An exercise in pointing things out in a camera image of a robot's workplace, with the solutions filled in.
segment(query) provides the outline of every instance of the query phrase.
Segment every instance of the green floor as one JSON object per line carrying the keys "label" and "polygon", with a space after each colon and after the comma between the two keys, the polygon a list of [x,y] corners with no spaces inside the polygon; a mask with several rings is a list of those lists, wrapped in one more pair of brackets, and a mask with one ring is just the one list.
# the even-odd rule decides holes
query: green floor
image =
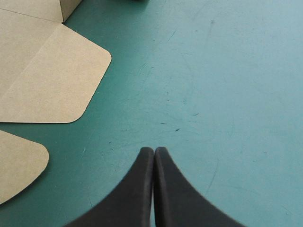
{"label": "green floor", "polygon": [[303,224],[303,1],[84,0],[66,25],[112,54],[71,124],[6,124],[45,172],[1,227],[60,227],[166,146],[188,180],[251,227]]}

